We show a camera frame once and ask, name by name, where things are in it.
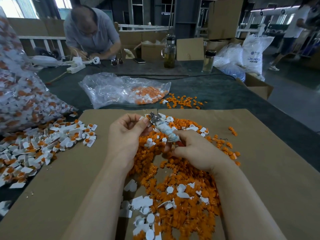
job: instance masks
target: power strip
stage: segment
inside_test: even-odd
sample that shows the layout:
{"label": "power strip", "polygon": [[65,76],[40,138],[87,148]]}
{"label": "power strip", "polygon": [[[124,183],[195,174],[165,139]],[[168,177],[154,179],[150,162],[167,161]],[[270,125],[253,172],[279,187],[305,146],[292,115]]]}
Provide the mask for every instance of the power strip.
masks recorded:
{"label": "power strip", "polygon": [[86,68],[86,65],[82,64],[82,65],[79,65],[77,67],[69,67],[69,68],[66,69],[66,72],[74,74],[74,73],[76,73],[78,71],[81,71],[84,68]]}

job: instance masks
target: person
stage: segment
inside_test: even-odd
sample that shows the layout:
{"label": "person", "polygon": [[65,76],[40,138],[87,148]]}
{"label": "person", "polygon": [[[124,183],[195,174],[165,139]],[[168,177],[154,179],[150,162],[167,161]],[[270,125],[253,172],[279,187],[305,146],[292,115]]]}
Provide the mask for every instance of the person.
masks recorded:
{"label": "person", "polygon": [[110,17],[97,8],[74,7],[63,24],[66,45],[82,60],[112,60],[121,48],[119,34]]}
{"label": "person", "polygon": [[269,70],[279,71],[276,67],[278,62],[285,57],[292,49],[295,40],[300,36],[303,29],[317,30],[316,27],[308,26],[305,24],[306,19],[312,7],[316,6],[318,0],[302,0],[302,4],[298,11],[294,14],[294,17],[289,24],[289,27],[283,37],[283,44],[281,47],[280,54],[270,64]]}
{"label": "person", "polygon": [[[110,125],[107,156],[62,239],[115,239],[127,173],[134,165],[139,137],[152,131],[149,119],[126,114]],[[193,130],[176,130],[185,147],[172,151],[200,170],[214,175],[228,239],[286,239],[240,168]],[[167,143],[165,151],[171,149]]]}

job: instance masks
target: clear plastic bag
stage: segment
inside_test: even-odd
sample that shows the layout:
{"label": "clear plastic bag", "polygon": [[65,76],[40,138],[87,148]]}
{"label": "clear plastic bag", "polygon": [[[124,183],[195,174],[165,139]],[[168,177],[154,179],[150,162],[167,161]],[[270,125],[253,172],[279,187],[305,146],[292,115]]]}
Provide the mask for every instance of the clear plastic bag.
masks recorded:
{"label": "clear plastic bag", "polygon": [[239,78],[243,83],[246,80],[245,70],[235,64],[225,64],[224,66],[220,67],[219,70],[227,75],[233,76],[235,79]]}
{"label": "clear plastic bag", "polygon": [[262,52],[272,43],[273,39],[274,37],[255,34],[246,37],[242,44],[243,67],[246,72],[262,75]]}
{"label": "clear plastic bag", "polygon": [[242,53],[243,49],[241,47],[241,44],[228,44],[218,52],[218,54],[214,58],[213,65],[217,68],[220,68],[228,63],[233,63],[238,66],[242,66]]}
{"label": "clear plastic bag", "polygon": [[0,134],[25,130],[76,109],[51,94],[33,72],[0,7]]}
{"label": "clear plastic bag", "polygon": [[85,76],[79,85],[89,96],[93,108],[99,109],[110,104],[156,103],[168,94],[171,82],[102,72]]}

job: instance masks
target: white shirt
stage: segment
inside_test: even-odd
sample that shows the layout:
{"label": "white shirt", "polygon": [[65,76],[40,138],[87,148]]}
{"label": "white shirt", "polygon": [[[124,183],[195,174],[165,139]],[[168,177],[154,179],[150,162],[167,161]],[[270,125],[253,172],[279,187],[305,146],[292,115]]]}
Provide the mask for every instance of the white shirt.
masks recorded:
{"label": "white shirt", "polygon": [[306,21],[311,7],[308,5],[304,5],[302,8],[298,9],[297,12],[294,14],[294,17],[289,24],[287,32],[284,35],[284,38],[298,38],[303,31],[303,28],[297,26],[297,20],[303,19]]}

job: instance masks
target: sneaker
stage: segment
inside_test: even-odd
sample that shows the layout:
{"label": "sneaker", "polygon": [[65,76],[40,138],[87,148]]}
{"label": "sneaker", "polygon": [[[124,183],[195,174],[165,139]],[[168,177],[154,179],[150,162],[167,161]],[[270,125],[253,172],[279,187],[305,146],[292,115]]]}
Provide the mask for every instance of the sneaker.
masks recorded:
{"label": "sneaker", "polygon": [[271,65],[271,66],[269,67],[269,70],[271,70],[271,71],[276,71],[276,72],[280,71],[278,68],[276,68],[275,65]]}

